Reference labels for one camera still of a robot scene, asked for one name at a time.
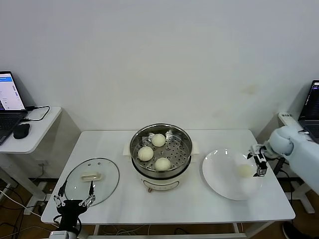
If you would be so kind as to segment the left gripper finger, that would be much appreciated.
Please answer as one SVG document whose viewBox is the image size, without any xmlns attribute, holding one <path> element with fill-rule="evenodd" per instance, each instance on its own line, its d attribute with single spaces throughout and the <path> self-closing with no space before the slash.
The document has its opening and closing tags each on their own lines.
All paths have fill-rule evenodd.
<svg viewBox="0 0 319 239">
<path fill-rule="evenodd" d="M 57 207 L 64 207 L 65 206 L 65 188 L 67 185 L 67 180 L 62 184 L 62 186 L 59 188 L 57 195 L 53 195 L 53 199 L 56 203 Z"/>
<path fill-rule="evenodd" d="M 93 181 L 91 181 L 88 197 L 82 200 L 82 202 L 79 203 L 79 206 L 90 207 L 94 203 L 95 199 L 96 199 L 96 196 L 94 194 L 94 184 L 93 184 Z"/>
</svg>

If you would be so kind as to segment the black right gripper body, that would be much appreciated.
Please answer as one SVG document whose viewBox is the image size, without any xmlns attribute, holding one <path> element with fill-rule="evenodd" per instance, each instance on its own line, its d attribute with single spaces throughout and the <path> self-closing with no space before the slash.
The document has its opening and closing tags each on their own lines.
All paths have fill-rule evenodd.
<svg viewBox="0 0 319 239">
<path fill-rule="evenodd" d="M 267 161 L 264 151 L 266 150 L 266 147 L 262 144 L 254 144 L 250 148 L 250 154 L 252 155 L 253 159 L 258 162 Z"/>
</svg>

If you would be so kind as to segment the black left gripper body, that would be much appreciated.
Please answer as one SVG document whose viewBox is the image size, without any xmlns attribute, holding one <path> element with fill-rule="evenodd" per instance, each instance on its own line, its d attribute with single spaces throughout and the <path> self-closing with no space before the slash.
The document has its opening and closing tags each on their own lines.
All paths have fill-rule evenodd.
<svg viewBox="0 0 319 239">
<path fill-rule="evenodd" d="M 87 206 L 81 200 L 64 200 L 57 206 L 57 211 L 61 217 L 58 231 L 80 231 L 82 222 L 79 216 L 87 211 Z"/>
</svg>

